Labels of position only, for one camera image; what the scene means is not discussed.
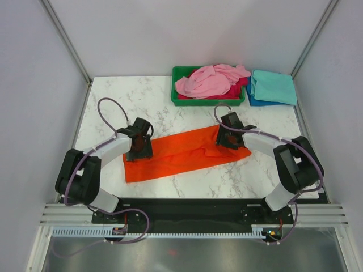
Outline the orange t shirt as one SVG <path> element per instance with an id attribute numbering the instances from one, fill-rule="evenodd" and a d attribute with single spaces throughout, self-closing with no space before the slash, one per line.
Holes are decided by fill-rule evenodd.
<path id="1" fill-rule="evenodd" d="M 251 155 L 247 148 L 238 150 L 216 145 L 218 126 L 153 139 L 152 158 L 127 161 L 123 157 L 125 182 L 134 183 L 177 175 L 184 172 L 237 162 Z"/>

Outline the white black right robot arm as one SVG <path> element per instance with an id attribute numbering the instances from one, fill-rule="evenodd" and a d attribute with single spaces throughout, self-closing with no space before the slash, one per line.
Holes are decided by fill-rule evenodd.
<path id="1" fill-rule="evenodd" d="M 324 169 L 309 140 L 303 136 L 285 139 L 264 132 L 254 125 L 243 126 L 235 112 L 216 117 L 220 128 L 237 137 L 238 147 L 256 150 L 275 160 L 280 182 L 264 198 L 261 219 L 273 223 L 280 210 L 301 194 L 315 192 L 323 185 Z"/>

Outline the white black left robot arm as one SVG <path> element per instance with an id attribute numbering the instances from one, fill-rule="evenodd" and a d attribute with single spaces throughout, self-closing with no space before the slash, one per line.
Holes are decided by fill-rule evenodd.
<path id="1" fill-rule="evenodd" d="M 154 128 L 149 121 L 136 118 L 126 128 L 104 142 L 85 150 L 70 149 L 64 157 L 55 190 L 64 197 L 67 206 L 82 204 L 104 212 L 112 223 L 124 218 L 119 199 L 100 188 L 101 170 L 124 155 L 127 162 L 153 157 L 151 136 Z"/>

